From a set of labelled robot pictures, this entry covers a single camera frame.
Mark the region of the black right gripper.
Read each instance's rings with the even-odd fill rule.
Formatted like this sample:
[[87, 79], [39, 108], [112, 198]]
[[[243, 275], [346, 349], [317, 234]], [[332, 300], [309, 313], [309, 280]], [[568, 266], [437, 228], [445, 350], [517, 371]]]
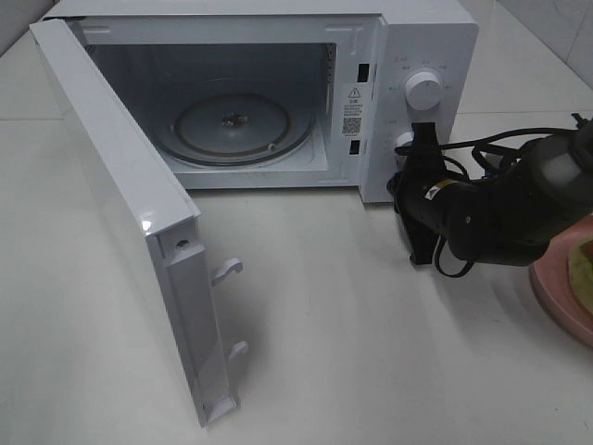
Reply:
[[439, 235], [446, 226], [447, 206], [442, 194], [452, 185], [452, 173], [440, 153], [435, 123], [414, 122], [410, 154], [391, 181], [395, 209], [415, 266], [433, 263]]

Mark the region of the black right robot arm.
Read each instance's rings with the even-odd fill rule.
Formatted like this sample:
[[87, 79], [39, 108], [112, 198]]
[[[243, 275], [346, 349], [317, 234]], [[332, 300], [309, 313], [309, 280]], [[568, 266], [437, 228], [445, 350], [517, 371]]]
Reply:
[[526, 128], [441, 144], [431, 122], [412, 126], [404, 164], [387, 184], [414, 265], [463, 261], [527, 266], [592, 211], [592, 122]]

